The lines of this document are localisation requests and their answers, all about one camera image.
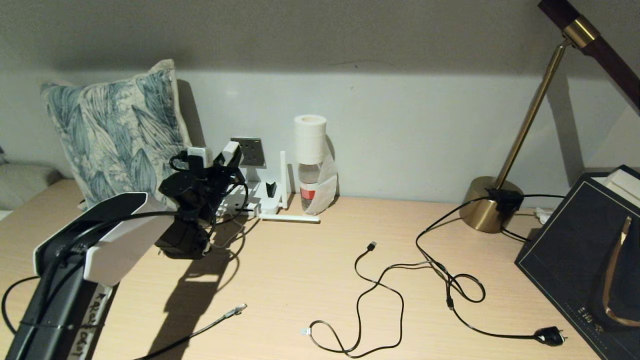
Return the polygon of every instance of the white wall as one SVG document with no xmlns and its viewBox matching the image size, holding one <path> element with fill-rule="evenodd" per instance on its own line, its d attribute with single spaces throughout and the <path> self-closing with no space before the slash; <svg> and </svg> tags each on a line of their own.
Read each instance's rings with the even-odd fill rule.
<svg viewBox="0 0 640 360">
<path fill-rule="evenodd" d="M 574 1 L 636 72 L 627 10 L 639 4 Z M 10 161 L 67 176 L 39 84 L 113 81 L 173 57 L 207 145 L 261 137 L 263 178 L 276 176 L 277 151 L 294 150 L 293 116 L 317 113 L 343 195 L 457 202 L 471 179 L 499 171 L 560 41 L 528 0 L 72 5 L 10 1 L 0 14 L 0 145 Z M 606 162 L 600 148 L 627 109 L 601 68 L 569 50 L 509 180 L 566 192 L 571 163 Z"/>
</svg>

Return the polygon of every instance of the pillow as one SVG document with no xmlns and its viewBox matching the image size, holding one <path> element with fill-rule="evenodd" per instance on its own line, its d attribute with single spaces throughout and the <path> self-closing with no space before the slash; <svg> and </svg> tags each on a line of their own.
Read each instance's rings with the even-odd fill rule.
<svg viewBox="0 0 640 360">
<path fill-rule="evenodd" d="M 178 105 L 173 60 L 109 84 L 41 89 L 88 207 L 122 192 L 158 191 L 169 159 L 191 146 Z"/>
</svg>

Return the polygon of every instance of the brass lamp pole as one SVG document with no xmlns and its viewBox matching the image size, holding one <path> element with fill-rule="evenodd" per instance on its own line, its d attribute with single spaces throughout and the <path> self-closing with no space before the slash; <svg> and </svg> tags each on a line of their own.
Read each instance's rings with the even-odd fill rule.
<svg viewBox="0 0 640 360">
<path fill-rule="evenodd" d="M 542 0 L 538 6 L 563 30 L 565 39 L 562 44 L 556 47 L 549 61 L 542 82 L 533 97 L 520 132 L 518 132 L 518 136 L 507 155 L 500 174 L 498 177 L 475 178 L 469 186 L 464 202 L 480 197 L 489 197 L 490 190 L 511 190 L 522 194 L 521 189 L 507 181 L 506 178 L 538 113 L 551 79 L 560 65 L 564 50 L 569 45 L 579 49 L 585 55 L 594 57 L 624 91 L 632 104 L 640 109 L 640 79 L 600 36 L 598 30 L 566 0 Z M 460 209 L 460 217 L 467 225 L 476 230 L 485 233 L 499 233 L 502 226 L 507 226 L 515 209 L 505 212 L 504 210 L 498 211 L 497 208 L 497 199 L 478 200 Z"/>
</svg>

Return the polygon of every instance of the wall socket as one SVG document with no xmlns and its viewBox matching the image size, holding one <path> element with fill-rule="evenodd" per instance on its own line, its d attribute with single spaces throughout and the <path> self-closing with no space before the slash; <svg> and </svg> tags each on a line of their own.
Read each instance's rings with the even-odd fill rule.
<svg viewBox="0 0 640 360">
<path fill-rule="evenodd" d="M 264 151 L 262 151 L 262 140 L 260 138 L 231 138 L 231 141 L 240 144 L 243 160 L 240 165 L 263 167 Z"/>
</svg>

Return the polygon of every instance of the desk surface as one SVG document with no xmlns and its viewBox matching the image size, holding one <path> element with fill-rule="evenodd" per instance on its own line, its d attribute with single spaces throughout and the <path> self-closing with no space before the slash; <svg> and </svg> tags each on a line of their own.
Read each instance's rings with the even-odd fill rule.
<svg viewBox="0 0 640 360">
<path fill-rule="evenodd" d="M 61 181 L 0 222 L 0 289 L 33 274 L 31 252 L 52 233 L 78 216 L 81 200 L 75 183 Z M 300 213 L 299 199 L 290 213 Z M 122 281 L 94 355 L 96 360 L 132 359 L 206 326 L 240 303 L 248 307 L 213 329 L 157 359 L 345 359 L 320 350 L 301 329 L 313 320 L 330 322 L 345 345 L 357 335 L 355 301 L 369 287 L 353 271 L 353 262 L 371 241 L 378 246 L 360 263 L 362 273 L 377 277 L 393 263 L 422 261 L 415 236 L 454 204 L 340 198 L 321 214 L 322 223 L 220 226 L 218 245 L 231 238 L 229 251 L 200 261 L 178 261 L 150 249 Z M 531 216 L 517 216 L 513 231 L 527 234 L 539 227 Z M 405 299 L 402 343 L 367 359 L 598 359 L 553 305 L 513 264 L 522 246 L 501 234 L 484 234 L 456 220 L 423 237 L 423 244 L 453 273 L 480 279 L 487 298 L 480 304 L 458 296 L 456 309 L 480 329 L 503 334 L 532 334 L 556 325 L 569 337 L 561 347 L 536 341 L 504 340 L 466 328 L 448 310 L 444 283 L 432 270 L 392 270 L 384 283 Z M 17 323 L 36 283 L 16 288 L 8 301 Z M 477 295 L 469 286 L 470 295 Z M 359 354 L 390 345 L 399 334 L 400 301 L 379 288 L 361 302 L 363 338 Z M 316 339 L 337 344 L 322 325 Z M 0 353 L 11 334 L 0 327 Z"/>
</svg>

